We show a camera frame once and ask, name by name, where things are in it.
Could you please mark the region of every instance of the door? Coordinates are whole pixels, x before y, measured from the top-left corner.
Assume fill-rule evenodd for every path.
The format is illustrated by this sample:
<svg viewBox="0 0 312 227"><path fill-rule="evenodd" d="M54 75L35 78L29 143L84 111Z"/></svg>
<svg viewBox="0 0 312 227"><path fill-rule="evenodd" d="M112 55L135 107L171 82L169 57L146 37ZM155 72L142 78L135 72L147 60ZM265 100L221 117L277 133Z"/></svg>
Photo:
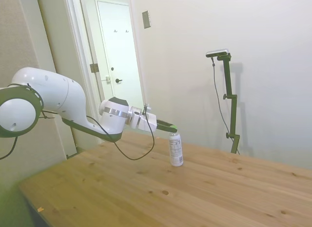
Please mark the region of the door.
<svg viewBox="0 0 312 227"><path fill-rule="evenodd" d="M129 6L97 1L102 38L113 94L143 107ZM101 77L107 84L106 77Z"/></svg>

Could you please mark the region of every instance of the wood grain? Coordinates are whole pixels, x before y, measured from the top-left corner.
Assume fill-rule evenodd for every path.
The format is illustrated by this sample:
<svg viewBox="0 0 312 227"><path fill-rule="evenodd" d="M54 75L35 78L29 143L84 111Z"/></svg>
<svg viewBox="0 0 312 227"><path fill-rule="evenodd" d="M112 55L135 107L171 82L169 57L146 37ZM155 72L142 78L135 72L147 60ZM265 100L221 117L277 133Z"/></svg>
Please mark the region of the wood grain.
<svg viewBox="0 0 312 227"><path fill-rule="evenodd" d="M138 157L152 138L124 133ZM183 144L169 163L168 141L130 161L104 143L20 184L53 227L311 227L312 171Z"/></svg>

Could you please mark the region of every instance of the wall plate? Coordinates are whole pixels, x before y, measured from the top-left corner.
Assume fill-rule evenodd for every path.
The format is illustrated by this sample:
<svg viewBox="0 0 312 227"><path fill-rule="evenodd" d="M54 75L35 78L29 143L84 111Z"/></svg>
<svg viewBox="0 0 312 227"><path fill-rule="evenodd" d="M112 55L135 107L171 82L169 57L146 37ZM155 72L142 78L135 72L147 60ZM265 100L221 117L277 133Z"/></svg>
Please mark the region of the wall plate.
<svg viewBox="0 0 312 227"><path fill-rule="evenodd" d="M143 16L144 28L150 28L151 27L150 12L149 11L144 11L142 13L142 16Z"/></svg>

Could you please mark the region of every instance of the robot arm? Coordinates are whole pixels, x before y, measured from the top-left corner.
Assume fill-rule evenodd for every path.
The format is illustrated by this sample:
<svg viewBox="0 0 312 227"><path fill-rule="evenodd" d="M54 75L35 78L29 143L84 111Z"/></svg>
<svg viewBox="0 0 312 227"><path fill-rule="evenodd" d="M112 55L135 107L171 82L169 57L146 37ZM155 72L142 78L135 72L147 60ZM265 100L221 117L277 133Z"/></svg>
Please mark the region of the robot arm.
<svg viewBox="0 0 312 227"><path fill-rule="evenodd" d="M104 100L98 125L86 117L86 98L82 87L72 79L57 73L26 67L19 70L12 84L0 89L0 137L17 137L29 132L42 110L58 113L65 124L110 142L121 138L125 124L131 128L154 132L157 128L176 132L171 124L159 121L154 114L143 114L126 100L113 97Z"/></svg>

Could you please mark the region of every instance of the wall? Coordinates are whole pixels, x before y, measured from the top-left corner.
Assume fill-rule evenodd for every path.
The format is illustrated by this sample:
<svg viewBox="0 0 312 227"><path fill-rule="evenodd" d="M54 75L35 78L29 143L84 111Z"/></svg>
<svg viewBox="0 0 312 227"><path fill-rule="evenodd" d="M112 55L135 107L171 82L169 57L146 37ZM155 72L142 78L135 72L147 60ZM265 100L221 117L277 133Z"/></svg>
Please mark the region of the wall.
<svg viewBox="0 0 312 227"><path fill-rule="evenodd" d="M114 2L121 2L121 3L128 3L128 0L108 0L108 1L114 1ZM102 34L101 34L101 28L100 23L98 19L98 10L95 0L85 0L86 6L87 6L87 17L89 20L92 38L94 42L95 52L97 54L97 62L101 74L101 78L105 79L104 77L109 75L109 70L107 66L107 60L102 40ZM113 97L112 87L110 84L103 84L103 90L105 98L111 98Z"/></svg>
<svg viewBox="0 0 312 227"><path fill-rule="evenodd" d="M38 2L57 73L75 80L87 93L65 0L38 0ZM92 115L90 109L92 97L86 95L88 115ZM78 147L89 149L98 144L96 137L76 129L72 131Z"/></svg>
<svg viewBox="0 0 312 227"><path fill-rule="evenodd" d="M131 0L148 103L184 142L231 150L214 90L210 50L232 54L239 150L312 168L311 0ZM149 10L152 27L143 29ZM220 96L223 66L216 63ZM229 101L221 100L230 121Z"/></svg>
<svg viewBox="0 0 312 227"><path fill-rule="evenodd" d="M0 0L0 86L3 87L11 82L20 68L40 67L43 62L35 49L21 2ZM39 13L37 0L32 0L32 3ZM13 141L0 139L1 156L11 149ZM65 159L54 120L40 120L32 131L19 137L13 153L0 161L1 227L33 226L18 183Z"/></svg>
<svg viewBox="0 0 312 227"><path fill-rule="evenodd" d="M34 46L34 51L38 60L39 68L56 72L47 35L44 30L44 25L38 6L37 0L20 0L23 7L24 16L31 40ZM57 125L58 134L61 137L61 142L68 156L77 153L71 128L63 123L60 116L54 116Z"/></svg>

